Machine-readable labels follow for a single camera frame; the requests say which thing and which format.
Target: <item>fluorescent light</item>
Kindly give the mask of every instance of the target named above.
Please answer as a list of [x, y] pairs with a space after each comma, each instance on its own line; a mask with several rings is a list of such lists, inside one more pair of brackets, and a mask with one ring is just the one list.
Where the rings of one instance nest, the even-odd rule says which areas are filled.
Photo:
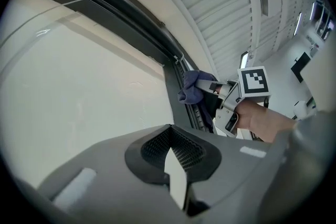
[[311, 8], [311, 14], [310, 14], [309, 20], [311, 20], [311, 18], [313, 17], [314, 7], [315, 7], [315, 2], [313, 3], [313, 7]]
[[296, 35], [296, 32], [298, 31], [298, 27], [299, 27], [299, 24], [300, 24], [300, 20], [301, 20], [301, 13], [300, 13], [299, 16], [298, 16], [298, 21], [297, 21], [297, 23], [296, 23], [296, 27], [295, 27], [295, 31], [294, 31], [294, 35], [293, 35], [293, 36], [295, 36], [295, 35]]
[[244, 52], [240, 58], [240, 68], [245, 68], [247, 64], [248, 52]]

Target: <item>black monitor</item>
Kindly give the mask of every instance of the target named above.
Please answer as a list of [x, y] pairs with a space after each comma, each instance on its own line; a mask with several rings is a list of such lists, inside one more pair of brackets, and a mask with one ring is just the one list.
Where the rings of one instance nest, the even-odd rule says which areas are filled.
[[310, 61], [310, 57], [304, 52], [302, 56], [299, 58], [299, 60], [297, 60], [296, 63], [291, 68], [291, 70], [293, 71], [295, 76], [298, 78], [300, 83], [303, 81], [303, 78], [300, 72], [309, 61]]

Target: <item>blue cloth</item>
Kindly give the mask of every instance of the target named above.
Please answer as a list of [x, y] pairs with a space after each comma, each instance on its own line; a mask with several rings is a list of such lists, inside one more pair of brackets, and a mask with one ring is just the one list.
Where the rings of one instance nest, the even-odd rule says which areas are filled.
[[195, 87], [195, 82], [198, 79], [217, 81], [217, 79], [212, 74], [200, 70], [185, 72], [183, 74], [184, 87], [178, 93], [178, 101], [182, 104], [198, 104], [206, 126], [212, 130], [213, 121], [206, 109], [203, 100], [203, 92], [199, 88]]

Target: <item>black window frame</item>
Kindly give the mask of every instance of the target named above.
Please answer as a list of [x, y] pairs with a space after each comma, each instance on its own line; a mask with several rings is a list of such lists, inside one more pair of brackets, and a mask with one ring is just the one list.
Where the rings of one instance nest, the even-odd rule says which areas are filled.
[[[60, 4], [75, 0], [53, 0]], [[183, 87], [183, 73], [198, 67], [179, 42], [147, 8], [137, 0], [84, 0], [67, 5], [123, 38], [127, 43], [163, 65], [165, 84], [174, 123], [208, 132], [198, 105], [180, 104], [177, 93]]]

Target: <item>human arm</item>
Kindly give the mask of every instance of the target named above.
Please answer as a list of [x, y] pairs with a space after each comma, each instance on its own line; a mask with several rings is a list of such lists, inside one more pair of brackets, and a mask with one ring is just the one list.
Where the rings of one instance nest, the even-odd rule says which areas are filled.
[[264, 108], [255, 102], [244, 100], [236, 108], [239, 116], [236, 127], [248, 129], [265, 142], [273, 142], [279, 131], [293, 128], [296, 121]]

